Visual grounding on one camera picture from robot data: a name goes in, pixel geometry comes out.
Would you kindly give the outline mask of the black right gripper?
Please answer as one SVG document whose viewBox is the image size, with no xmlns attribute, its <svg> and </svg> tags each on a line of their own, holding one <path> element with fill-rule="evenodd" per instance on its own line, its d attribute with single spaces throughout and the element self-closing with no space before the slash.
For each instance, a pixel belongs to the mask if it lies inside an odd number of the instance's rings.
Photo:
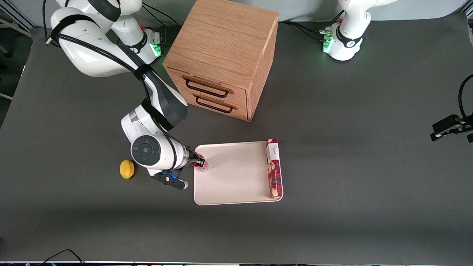
<svg viewBox="0 0 473 266">
<path fill-rule="evenodd" d="M 193 149 L 188 150 L 188 162 L 195 166 L 196 168 L 206 168 L 207 163 L 204 158 L 200 158 L 200 155 L 197 154 Z"/>
</svg>

